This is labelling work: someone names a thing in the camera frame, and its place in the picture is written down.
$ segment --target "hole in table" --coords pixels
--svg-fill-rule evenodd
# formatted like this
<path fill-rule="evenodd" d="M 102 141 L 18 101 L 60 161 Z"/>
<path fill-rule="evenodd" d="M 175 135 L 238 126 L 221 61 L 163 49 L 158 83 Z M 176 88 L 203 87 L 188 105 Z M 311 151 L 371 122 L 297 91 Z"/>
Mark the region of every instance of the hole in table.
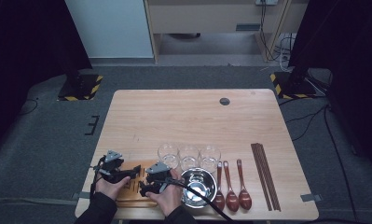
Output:
<path fill-rule="evenodd" d="M 229 105 L 230 101 L 228 98 L 221 98 L 220 99 L 220 104 L 221 105 Z"/>

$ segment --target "human hand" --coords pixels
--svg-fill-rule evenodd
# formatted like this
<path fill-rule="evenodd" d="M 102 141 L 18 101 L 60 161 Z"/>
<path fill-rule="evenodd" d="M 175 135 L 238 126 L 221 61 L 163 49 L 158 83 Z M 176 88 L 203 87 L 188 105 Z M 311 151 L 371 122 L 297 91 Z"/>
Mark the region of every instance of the human hand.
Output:
<path fill-rule="evenodd" d="M 180 180 L 181 175 L 171 169 L 171 175 L 173 179 Z M 153 192 L 147 192 L 145 196 L 156 202 L 162 213 L 167 217 L 175 208 L 181 205 L 181 198 L 183 195 L 183 188 L 175 185 L 169 185 L 160 194 L 155 194 Z"/>
<path fill-rule="evenodd" d="M 95 191 L 101 192 L 107 197 L 111 198 L 113 201 L 116 200 L 119 191 L 131 180 L 130 176 L 123 178 L 116 184 L 112 184 L 102 178 L 101 174 L 97 175 L 98 181 L 96 182 Z"/>

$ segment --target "gray floor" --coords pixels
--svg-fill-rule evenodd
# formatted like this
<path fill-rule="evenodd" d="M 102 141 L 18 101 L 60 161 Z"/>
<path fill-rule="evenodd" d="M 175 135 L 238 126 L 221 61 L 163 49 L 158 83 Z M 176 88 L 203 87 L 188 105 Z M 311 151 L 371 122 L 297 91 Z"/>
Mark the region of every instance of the gray floor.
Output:
<path fill-rule="evenodd" d="M 115 90 L 273 89 L 269 75 L 280 70 L 278 62 L 262 61 L 252 34 L 202 35 L 198 39 L 165 35 L 158 63 L 117 60 L 94 64 L 94 72 L 103 75 L 103 82 L 91 101 L 56 101 L 65 76 L 34 86 L 29 92 L 31 100 L 21 111 L 25 115 L 15 120 L 0 146 L 0 223 L 75 220 L 76 201 L 72 201 L 72 195 L 82 188 Z M 328 79 L 329 73 L 324 70 L 311 72 Z M 278 99 L 278 103 L 282 102 L 285 100 Z M 290 120 L 315 113 L 327 103 L 324 98 L 297 100 L 281 105 L 281 110 L 284 119 Z M 94 121 L 92 116 L 100 116 L 96 132 L 85 135 L 90 132 L 88 124 Z M 358 220 L 372 223 L 372 166 L 368 159 L 352 154 L 335 115 L 326 111 L 326 118 L 349 179 Z M 291 137 L 300 136 L 308 122 L 309 119 L 288 122 Z M 319 218 L 354 220 L 344 174 L 327 133 L 323 112 L 294 145 L 311 192 L 324 198 L 317 203 Z M 45 200 L 16 203 L 14 199 L 19 198 Z"/>

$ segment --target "wooden chopsticks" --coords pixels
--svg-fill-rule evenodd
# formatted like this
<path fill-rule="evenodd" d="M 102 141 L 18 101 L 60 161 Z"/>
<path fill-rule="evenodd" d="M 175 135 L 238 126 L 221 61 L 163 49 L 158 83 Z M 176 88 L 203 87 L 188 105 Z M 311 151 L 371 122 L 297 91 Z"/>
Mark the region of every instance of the wooden chopsticks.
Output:
<path fill-rule="evenodd" d="M 268 210 L 281 210 L 279 205 L 278 195 L 273 184 L 272 175 L 268 166 L 267 156 L 265 155 L 262 144 L 252 144 L 253 155 L 255 156 L 255 164 L 257 166 L 258 175 L 261 181 L 262 190 L 264 191 L 265 200 L 267 201 Z"/>

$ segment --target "drinking glass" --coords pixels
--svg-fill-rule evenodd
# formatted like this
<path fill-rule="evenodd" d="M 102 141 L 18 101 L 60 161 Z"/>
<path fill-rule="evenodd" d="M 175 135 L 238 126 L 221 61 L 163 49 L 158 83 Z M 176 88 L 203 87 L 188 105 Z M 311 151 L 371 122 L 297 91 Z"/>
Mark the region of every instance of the drinking glass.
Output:
<path fill-rule="evenodd" d="M 216 146 L 208 145 L 200 151 L 200 168 L 213 173 L 220 159 L 220 150 Z"/>
<path fill-rule="evenodd" d="M 183 145 L 179 148 L 180 165 L 183 171 L 199 166 L 200 150 L 192 145 Z"/>
<path fill-rule="evenodd" d="M 175 169 L 179 165 L 179 149 L 171 143 L 165 143 L 158 148 L 159 160 Z"/>

